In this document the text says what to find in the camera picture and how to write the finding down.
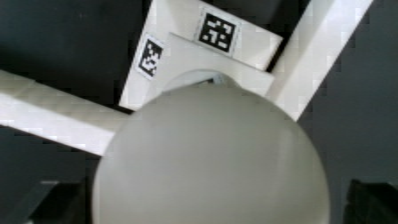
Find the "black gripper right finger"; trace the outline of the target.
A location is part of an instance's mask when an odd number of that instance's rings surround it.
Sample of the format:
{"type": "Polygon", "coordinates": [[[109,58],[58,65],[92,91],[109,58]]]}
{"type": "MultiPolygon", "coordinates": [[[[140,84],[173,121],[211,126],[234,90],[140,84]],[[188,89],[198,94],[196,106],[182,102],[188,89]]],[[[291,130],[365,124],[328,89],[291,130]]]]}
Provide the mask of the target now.
{"type": "Polygon", "coordinates": [[[398,224],[398,186],[351,180],[342,224],[398,224]]]}

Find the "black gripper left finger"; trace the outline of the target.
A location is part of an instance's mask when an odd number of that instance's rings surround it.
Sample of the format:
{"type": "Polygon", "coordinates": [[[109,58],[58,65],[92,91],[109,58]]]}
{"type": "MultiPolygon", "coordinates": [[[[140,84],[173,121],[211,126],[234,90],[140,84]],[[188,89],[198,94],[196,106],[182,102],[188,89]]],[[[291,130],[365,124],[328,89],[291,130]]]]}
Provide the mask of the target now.
{"type": "Polygon", "coordinates": [[[93,224],[88,181],[40,181],[0,224],[93,224]]]}

